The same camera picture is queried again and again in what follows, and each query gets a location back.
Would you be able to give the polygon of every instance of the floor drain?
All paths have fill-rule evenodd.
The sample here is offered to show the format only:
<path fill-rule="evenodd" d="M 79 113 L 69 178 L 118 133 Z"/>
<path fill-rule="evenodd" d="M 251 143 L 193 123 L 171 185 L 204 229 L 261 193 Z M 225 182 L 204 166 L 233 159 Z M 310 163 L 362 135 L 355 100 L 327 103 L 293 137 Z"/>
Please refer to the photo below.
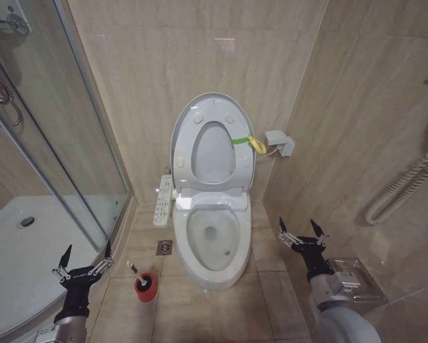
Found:
<path fill-rule="evenodd" d="M 158 241 L 156 255 L 170 255 L 172 253 L 172 239 Z"/>
<path fill-rule="evenodd" d="M 34 223 L 34 217 L 27 217 L 20 222 L 20 225 L 22 225 L 22 227 L 28 227 L 33 223 Z"/>

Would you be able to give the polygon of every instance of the tiled floor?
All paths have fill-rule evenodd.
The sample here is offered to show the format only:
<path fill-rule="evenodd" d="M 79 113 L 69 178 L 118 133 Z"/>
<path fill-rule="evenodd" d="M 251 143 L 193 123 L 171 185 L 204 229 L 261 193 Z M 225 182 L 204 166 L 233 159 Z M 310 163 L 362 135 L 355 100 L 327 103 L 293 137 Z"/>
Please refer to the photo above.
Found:
<path fill-rule="evenodd" d="M 91 343 L 312 342 L 261 202 L 252 203 L 245 273 L 233 287 L 207 293 L 190 280 L 176 247 L 170 256 L 155 255 L 157 241 L 174 239 L 174 230 L 154 228 L 153 211 L 153 205 L 138 206 L 124 253 L 94 300 L 99 313 Z M 158 294 L 150 303 L 136 298 L 126 260 L 158 275 Z"/>

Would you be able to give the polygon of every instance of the toilet brush holder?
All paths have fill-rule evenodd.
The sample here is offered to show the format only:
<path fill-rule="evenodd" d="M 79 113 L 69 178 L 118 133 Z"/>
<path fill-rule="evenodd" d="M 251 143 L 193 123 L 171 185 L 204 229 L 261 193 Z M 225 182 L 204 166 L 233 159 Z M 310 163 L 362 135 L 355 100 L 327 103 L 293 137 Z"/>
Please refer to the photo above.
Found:
<path fill-rule="evenodd" d="M 145 284 L 143 285 L 141 280 L 136 279 L 134 290 L 141 302 L 150 302 L 156 296 L 158 281 L 156 280 L 156 277 L 150 273 L 143 273 L 141 276 L 142 279 L 145 280 Z"/>

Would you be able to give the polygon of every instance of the white toilet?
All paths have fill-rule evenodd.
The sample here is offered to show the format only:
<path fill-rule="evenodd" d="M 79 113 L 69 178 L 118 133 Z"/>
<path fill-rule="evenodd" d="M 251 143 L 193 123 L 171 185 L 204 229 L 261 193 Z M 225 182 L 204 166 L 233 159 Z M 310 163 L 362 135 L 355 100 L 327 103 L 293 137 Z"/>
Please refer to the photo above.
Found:
<path fill-rule="evenodd" d="M 192 100 L 172 133 L 177 249 L 205 289 L 233 285 L 249 259 L 255 153 L 248 143 L 232 144 L 247 136 L 254 132 L 244 110 L 218 93 Z"/>

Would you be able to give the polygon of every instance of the bidet control panel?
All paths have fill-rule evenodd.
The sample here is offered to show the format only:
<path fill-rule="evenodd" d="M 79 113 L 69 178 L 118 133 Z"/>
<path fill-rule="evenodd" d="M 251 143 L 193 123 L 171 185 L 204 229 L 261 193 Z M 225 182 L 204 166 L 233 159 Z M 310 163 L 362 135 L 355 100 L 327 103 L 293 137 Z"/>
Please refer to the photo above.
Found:
<path fill-rule="evenodd" d="M 164 174 L 161 177 L 156 199 L 154 226 L 167 227 L 169 215 L 171 214 L 172 176 Z"/>

